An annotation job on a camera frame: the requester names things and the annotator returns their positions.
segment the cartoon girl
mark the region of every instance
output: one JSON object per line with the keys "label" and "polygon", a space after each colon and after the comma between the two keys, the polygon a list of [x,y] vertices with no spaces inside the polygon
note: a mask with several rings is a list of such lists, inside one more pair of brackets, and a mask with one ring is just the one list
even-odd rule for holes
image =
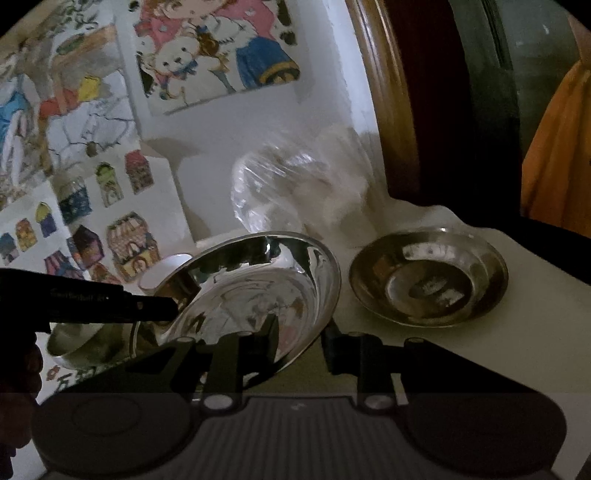
{"label": "cartoon girl", "polygon": [[[230,65],[229,76],[235,66],[243,88],[288,82],[300,76],[298,65],[272,38],[272,13],[259,0],[146,0],[145,4],[158,18],[165,17],[170,22],[185,20],[183,27],[194,28],[197,34],[210,34],[219,43],[222,63]],[[244,12],[242,5],[248,7]]]}
{"label": "cartoon girl", "polygon": [[25,74],[15,75],[18,54],[12,53],[0,64],[0,171],[12,163],[13,186],[20,183],[25,157],[24,139],[36,134],[39,95]]}

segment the stainless steel bowl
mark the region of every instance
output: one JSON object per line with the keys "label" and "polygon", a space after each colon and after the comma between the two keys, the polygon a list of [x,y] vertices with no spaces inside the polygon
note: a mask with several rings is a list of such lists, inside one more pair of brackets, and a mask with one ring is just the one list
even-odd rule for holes
{"label": "stainless steel bowl", "polygon": [[[340,270],[320,242],[297,233],[243,236],[184,264],[155,295],[173,298],[172,323],[138,325],[136,353],[188,336],[216,343],[228,333],[255,332],[269,313],[279,317],[273,373],[293,362],[329,322],[340,292]],[[256,378],[249,384],[257,383]]]}
{"label": "stainless steel bowl", "polygon": [[47,339],[47,353],[62,367],[85,370],[124,360],[130,354],[133,325],[58,323]]}
{"label": "stainless steel bowl", "polygon": [[379,238],[355,257],[349,271],[365,307],[416,327],[449,327],[488,312],[508,279],[505,261],[492,245],[447,228]]}

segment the hand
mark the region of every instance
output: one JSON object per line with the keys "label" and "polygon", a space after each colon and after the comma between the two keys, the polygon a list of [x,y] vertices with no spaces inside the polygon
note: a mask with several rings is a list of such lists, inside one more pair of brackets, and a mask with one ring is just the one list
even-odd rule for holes
{"label": "hand", "polygon": [[41,390],[43,357],[35,340],[35,334],[17,339],[10,346],[10,359],[6,350],[1,352],[6,359],[2,366],[8,370],[0,372],[0,443],[14,448],[31,440],[35,398]]}

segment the plastic bag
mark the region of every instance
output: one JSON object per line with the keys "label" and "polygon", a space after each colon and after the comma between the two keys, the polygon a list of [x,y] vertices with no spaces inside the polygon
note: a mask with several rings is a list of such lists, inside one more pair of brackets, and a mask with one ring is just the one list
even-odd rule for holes
{"label": "plastic bag", "polygon": [[352,128],[332,126],[312,142],[280,137],[237,160],[232,180],[235,215],[252,233],[299,232],[349,247],[378,236],[374,171]]}

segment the orange cloth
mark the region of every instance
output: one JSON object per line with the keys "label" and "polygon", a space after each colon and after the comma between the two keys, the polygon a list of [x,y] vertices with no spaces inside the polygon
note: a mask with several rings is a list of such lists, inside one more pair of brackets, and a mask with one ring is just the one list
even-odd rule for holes
{"label": "orange cloth", "polygon": [[522,167],[525,216],[591,238],[591,70],[578,61],[556,90]]}

